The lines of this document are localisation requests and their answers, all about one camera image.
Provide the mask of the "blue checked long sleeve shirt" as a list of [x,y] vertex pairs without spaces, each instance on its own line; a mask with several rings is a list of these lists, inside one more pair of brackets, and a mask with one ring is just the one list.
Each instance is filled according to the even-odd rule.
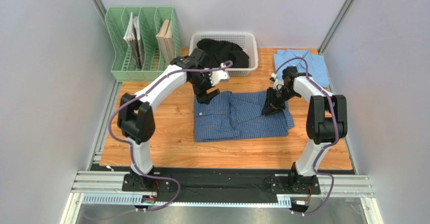
[[221,92],[209,104],[194,100],[194,141],[216,142],[287,136],[295,126],[288,104],[281,113],[265,116],[266,92]]

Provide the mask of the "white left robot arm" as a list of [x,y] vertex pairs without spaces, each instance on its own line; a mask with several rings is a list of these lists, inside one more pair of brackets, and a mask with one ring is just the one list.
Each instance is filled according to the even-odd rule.
[[155,132],[154,113],[158,106],[178,87],[190,83],[198,103],[209,104],[220,91],[213,77],[223,74],[220,68],[207,68],[209,56],[196,48],[191,55],[176,57],[166,70],[152,83],[135,94],[121,97],[120,107],[114,112],[117,125],[125,142],[130,146],[131,169],[136,174],[149,177],[153,170],[150,157],[150,139]]

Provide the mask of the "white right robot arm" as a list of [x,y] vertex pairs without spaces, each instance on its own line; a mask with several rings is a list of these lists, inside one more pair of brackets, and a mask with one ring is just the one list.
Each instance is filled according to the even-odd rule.
[[273,85],[266,91],[263,116],[281,113],[286,102],[294,97],[302,97],[309,104],[308,141],[299,159],[293,163],[289,179],[291,185],[313,184],[328,150],[347,135],[346,97],[328,92],[308,73],[299,73],[296,67],[285,68],[281,80],[273,73],[270,81]]

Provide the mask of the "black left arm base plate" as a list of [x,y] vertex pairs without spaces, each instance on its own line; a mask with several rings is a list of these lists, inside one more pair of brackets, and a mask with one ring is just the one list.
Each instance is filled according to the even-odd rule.
[[169,192],[174,190],[171,181],[147,178],[134,172],[124,175],[122,191],[125,192]]

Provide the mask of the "green plastic file organizer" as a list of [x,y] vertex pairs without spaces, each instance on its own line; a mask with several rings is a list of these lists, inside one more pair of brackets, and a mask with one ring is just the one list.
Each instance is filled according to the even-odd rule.
[[[141,68],[136,66],[124,40],[132,15],[139,18],[143,40],[144,62]],[[179,56],[182,46],[174,7],[110,7],[107,10],[105,23],[115,51],[111,73],[118,82],[151,82],[166,69],[168,63],[165,62],[156,39],[164,20],[174,22],[175,56]]]

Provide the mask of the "folded light blue shirt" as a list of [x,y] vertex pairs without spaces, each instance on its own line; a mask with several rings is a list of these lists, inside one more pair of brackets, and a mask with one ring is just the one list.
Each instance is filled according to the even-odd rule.
[[329,76],[324,57],[322,55],[313,54],[309,50],[278,49],[274,54],[274,65],[275,70],[279,69],[277,71],[277,78],[279,80],[283,80],[283,70],[289,66],[296,67],[299,73],[305,73],[306,66],[303,60],[292,60],[280,68],[284,62],[296,57],[304,58],[307,61],[308,74],[317,84],[322,88],[329,88]]

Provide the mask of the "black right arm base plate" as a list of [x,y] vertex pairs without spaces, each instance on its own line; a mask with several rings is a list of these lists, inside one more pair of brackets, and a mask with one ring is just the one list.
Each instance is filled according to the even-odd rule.
[[316,175],[311,177],[269,176],[264,179],[264,182],[269,185],[269,189],[273,194],[307,195],[310,193],[318,195],[321,193]]

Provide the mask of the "black garment in basket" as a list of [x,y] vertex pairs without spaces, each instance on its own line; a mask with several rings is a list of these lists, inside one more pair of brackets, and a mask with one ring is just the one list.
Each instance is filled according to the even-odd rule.
[[239,45],[214,39],[202,39],[197,43],[197,47],[203,50],[208,60],[203,64],[204,68],[218,68],[221,63],[232,61],[231,68],[248,68],[249,56]]

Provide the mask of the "tan book in organizer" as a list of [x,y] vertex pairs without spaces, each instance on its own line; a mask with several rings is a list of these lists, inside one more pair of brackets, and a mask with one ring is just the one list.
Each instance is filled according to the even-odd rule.
[[173,39],[173,22],[171,20],[164,20],[161,29],[156,35],[156,39],[166,64],[169,64],[176,57]]

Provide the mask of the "white plastic basket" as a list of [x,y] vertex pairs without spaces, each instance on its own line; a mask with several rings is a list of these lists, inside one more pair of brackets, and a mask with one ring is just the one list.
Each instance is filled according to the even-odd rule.
[[246,77],[258,68],[258,50],[255,36],[248,32],[196,32],[191,36],[189,52],[197,48],[197,43],[202,39],[224,40],[239,45],[249,56],[248,68],[230,68],[227,69],[231,77]]

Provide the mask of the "white papers in organizer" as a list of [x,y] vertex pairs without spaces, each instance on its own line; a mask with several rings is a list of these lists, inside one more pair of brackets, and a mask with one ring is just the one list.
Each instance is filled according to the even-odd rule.
[[136,69],[142,70],[145,59],[145,52],[141,38],[139,17],[136,16],[133,12],[130,13],[128,26],[123,39],[128,44],[131,56],[136,64]]

